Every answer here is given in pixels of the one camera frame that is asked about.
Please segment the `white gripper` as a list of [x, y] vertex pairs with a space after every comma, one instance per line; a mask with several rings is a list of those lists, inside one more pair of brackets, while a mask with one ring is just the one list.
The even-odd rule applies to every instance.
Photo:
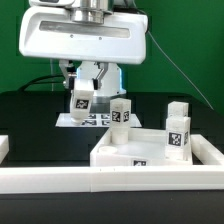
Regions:
[[24, 56], [61, 59], [66, 89], [74, 71], [72, 60], [96, 62], [99, 73], [92, 81], [99, 90], [108, 63], [144, 61], [147, 25], [145, 15], [115, 12], [105, 16], [102, 24], [85, 24], [73, 22], [64, 8], [33, 6], [22, 19], [19, 50]]

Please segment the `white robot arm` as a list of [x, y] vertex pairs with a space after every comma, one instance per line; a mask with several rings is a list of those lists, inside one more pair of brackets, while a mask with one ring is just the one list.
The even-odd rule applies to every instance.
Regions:
[[146, 57], [148, 17], [135, 0], [28, 0], [19, 51], [59, 61], [65, 86], [86, 79], [97, 97], [123, 93], [121, 64]]

